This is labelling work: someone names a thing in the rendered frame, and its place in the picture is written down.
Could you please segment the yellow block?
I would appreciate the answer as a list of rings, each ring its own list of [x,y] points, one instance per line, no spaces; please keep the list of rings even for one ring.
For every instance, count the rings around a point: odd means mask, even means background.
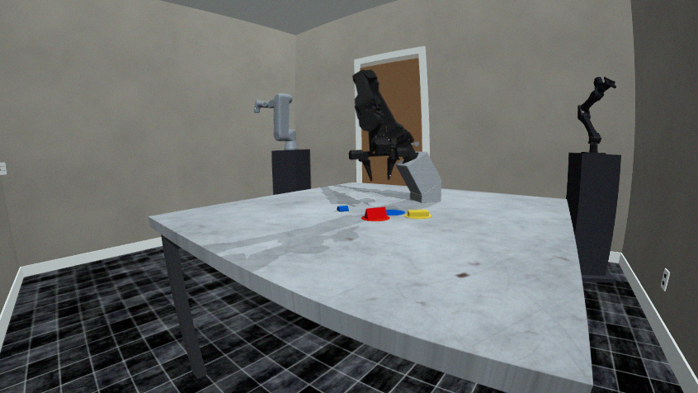
[[[409,217],[429,216],[429,211],[428,210],[408,210],[408,216]]]

